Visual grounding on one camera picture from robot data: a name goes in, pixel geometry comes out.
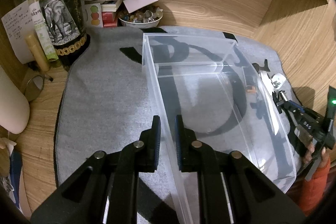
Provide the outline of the orange sleeve forearm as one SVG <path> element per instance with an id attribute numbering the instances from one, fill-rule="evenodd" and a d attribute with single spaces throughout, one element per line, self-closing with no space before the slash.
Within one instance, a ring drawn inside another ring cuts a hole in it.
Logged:
<path id="1" fill-rule="evenodd" d="M 301 196 L 298 199 L 298 207 L 304 215 L 310 215 L 319 205 L 327 184 L 327 176 L 330 170 L 330 157 L 321 161 L 311 180 L 302 183 Z"/>

